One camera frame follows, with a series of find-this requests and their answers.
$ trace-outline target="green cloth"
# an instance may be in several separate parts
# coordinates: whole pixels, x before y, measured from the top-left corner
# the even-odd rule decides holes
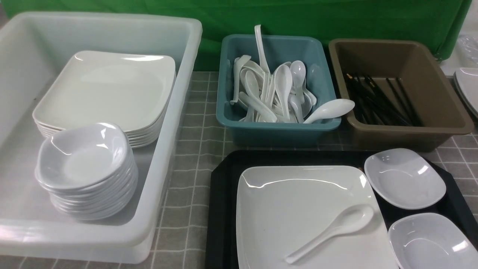
[[[24,11],[96,11],[196,18],[203,36],[195,70],[218,70],[229,34],[415,40],[447,59],[471,0],[3,0],[8,16]]]

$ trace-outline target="white bowl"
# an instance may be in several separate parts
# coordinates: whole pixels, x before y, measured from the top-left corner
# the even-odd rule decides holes
[[[104,219],[107,217],[110,217],[119,211],[121,211],[131,200],[134,194],[134,190],[136,189],[137,186],[137,181],[131,188],[131,191],[126,193],[122,199],[118,200],[117,202],[113,203],[110,207],[100,210],[100,211],[88,211],[88,212],[83,212],[83,211],[73,211],[73,210],[65,210],[62,208],[56,207],[56,209],[64,214],[67,214],[69,216],[72,216],[78,220],[98,220],[98,219]]]
[[[165,111],[175,78],[169,56],[81,51],[33,111],[58,130],[106,121],[126,133],[150,127]]]
[[[39,182],[54,190],[80,190],[115,175],[130,145],[114,124],[95,123],[58,132],[38,156]]]
[[[100,192],[95,192],[94,195],[82,194],[80,196],[62,196],[54,193],[50,193],[50,195],[53,196],[59,202],[64,203],[65,205],[72,206],[84,206],[88,204],[102,202],[110,196],[117,195],[120,192],[126,191],[125,187],[127,188],[128,186],[130,186],[132,179],[134,179],[134,168],[136,167],[131,166],[129,168],[129,171],[124,174],[122,179],[120,179],[118,182],[115,182],[109,188],[102,189]]]
[[[119,200],[125,193],[129,192],[132,187],[136,184],[135,181],[138,179],[138,169],[136,166],[132,167],[128,172],[124,183],[121,184],[118,188],[105,190],[97,197],[92,199],[84,200],[66,200],[61,197],[51,194],[51,198],[55,200],[58,204],[62,205],[64,208],[71,210],[86,210],[93,208],[101,208],[104,205],[108,205],[111,202]]]
[[[42,183],[40,182],[39,183],[40,183],[40,186],[42,186],[49,193],[56,196],[60,196],[64,199],[75,200],[75,201],[89,200],[89,199],[93,199],[96,196],[101,195],[105,190],[117,188],[118,185],[123,184],[124,181],[126,180],[126,176],[127,176],[126,172],[128,171],[128,169],[130,169],[132,166],[135,166],[135,165],[136,165],[136,162],[134,160],[133,153],[131,152],[127,155],[123,166],[120,169],[118,169],[114,175],[101,181],[98,184],[95,184],[83,189],[53,190],[45,185],[42,185]],[[36,178],[39,178],[37,169],[35,170],[35,176]]]
[[[372,188],[399,208],[429,207],[446,193],[440,175],[409,149],[396,148],[374,154],[367,158],[364,169]]]
[[[449,219],[435,213],[411,215],[389,229],[401,269],[475,269],[478,252]]]

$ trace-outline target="melamine plate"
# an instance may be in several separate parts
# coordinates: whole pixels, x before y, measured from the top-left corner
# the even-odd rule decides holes
[[[293,266],[285,262],[342,210],[361,203],[375,211],[366,228],[325,242]],[[397,268],[372,188],[354,167],[245,170],[238,185],[236,237],[241,269]]]
[[[396,207],[416,210],[438,202],[446,193],[440,175],[416,152],[396,148],[367,158],[370,185]]]
[[[131,141],[131,140],[136,140],[138,138],[145,137],[147,135],[158,133],[159,130],[161,129],[162,124],[163,124],[163,120],[164,120],[164,113],[161,114],[161,116],[153,123],[153,125],[144,129],[144,131],[134,132],[134,133],[125,133],[125,134],[128,137],[128,139]],[[53,129],[53,128],[50,128],[48,126],[41,125],[39,123],[37,123],[37,127],[40,130],[40,132],[45,133],[45,134],[49,134],[49,135],[52,135],[54,133],[62,131],[62,130]]]
[[[78,52],[33,118],[60,130],[94,122],[116,123],[125,132],[141,130],[165,110],[174,77],[175,62],[169,56]]]
[[[478,118],[478,68],[460,68],[454,77],[463,103]]]
[[[475,269],[478,252],[449,219],[435,213],[402,218],[389,230],[402,269]]]

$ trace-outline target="teal plastic bin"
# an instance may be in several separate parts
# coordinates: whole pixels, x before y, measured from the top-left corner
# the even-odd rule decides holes
[[[336,99],[332,78],[322,44],[311,37],[264,35],[264,51],[273,72],[284,62],[301,60],[307,68],[307,89],[318,99],[312,111],[325,102]],[[217,87],[217,120],[230,130],[232,140],[240,146],[312,147],[320,136],[339,127],[341,119],[300,123],[245,123],[246,115],[238,104],[231,105],[233,97],[234,59],[252,56],[259,62],[256,39],[253,34],[233,34],[222,41],[219,82]]]

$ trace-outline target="spoon handle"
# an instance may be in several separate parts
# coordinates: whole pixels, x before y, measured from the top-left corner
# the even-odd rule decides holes
[[[262,44],[262,34],[261,34],[261,25],[256,25],[254,27],[254,32],[256,34],[256,44],[257,50],[259,52],[259,65],[266,73],[271,73],[269,70],[269,65],[267,65],[266,55],[264,53],[264,45]]]
[[[318,236],[316,236],[314,239],[310,240],[305,245],[300,247],[298,250],[294,251],[292,254],[285,257],[285,261],[288,264],[295,263],[296,261],[300,260],[305,255],[307,255],[309,252],[314,250],[316,247],[318,247],[320,244],[329,240],[331,237],[334,237],[335,235],[336,235],[336,233],[334,233],[330,229],[324,230]]]

